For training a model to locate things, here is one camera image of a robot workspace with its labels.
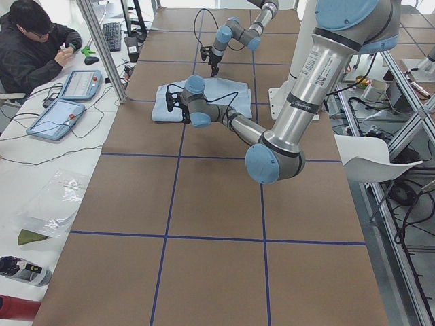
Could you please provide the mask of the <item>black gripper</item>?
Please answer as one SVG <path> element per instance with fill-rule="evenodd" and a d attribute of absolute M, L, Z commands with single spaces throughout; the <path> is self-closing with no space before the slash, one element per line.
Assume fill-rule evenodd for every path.
<path fill-rule="evenodd" d="M 188 106 L 181 101 L 181 92 L 166 92 L 165 102 L 170 122 L 190 123 Z"/>
<path fill-rule="evenodd" d="M 215 77 L 219 72 L 218 64 L 221 61 L 221 52 L 213 46 L 201 46 L 200 55 L 202 61 L 207 61 L 211 67 L 211 76 Z"/>

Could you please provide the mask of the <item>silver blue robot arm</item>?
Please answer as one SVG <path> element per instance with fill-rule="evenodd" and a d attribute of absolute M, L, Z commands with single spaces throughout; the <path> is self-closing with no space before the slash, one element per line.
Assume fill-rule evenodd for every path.
<path fill-rule="evenodd" d="M 208 100 L 205 81 L 198 75 L 189 76 L 178 92 L 166 93 L 167 109 L 180 108 L 196 128 L 219 122 L 233 131 L 249 146 L 245 165 L 256 182 L 271 184 L 294 177 L 305 166 L 300 140 L 351 57 L 392 49 L 398 41 L 400 15 L 399 1 L 309 1 L 294 53 L 302 66 L 283 85 L 286 98 L 271 129 L 230 105 Z"/>
<path fill-rule="evenodd" d="M 208 60 L 212 77 L 215 77 L 219 72 L 218 64 L 222 60 L 230 40 L 234 39 L 251 51 L 256 51 L 265 27 L 279 10 L 279 2 L 276 0 L 249 2 L 259 7 L 261 11 L 248 29 L 242 27 L 237 17 L 230 17 L 217 29 L 213 45 L 201 46 L 200 48 L 201 60 Z"/>

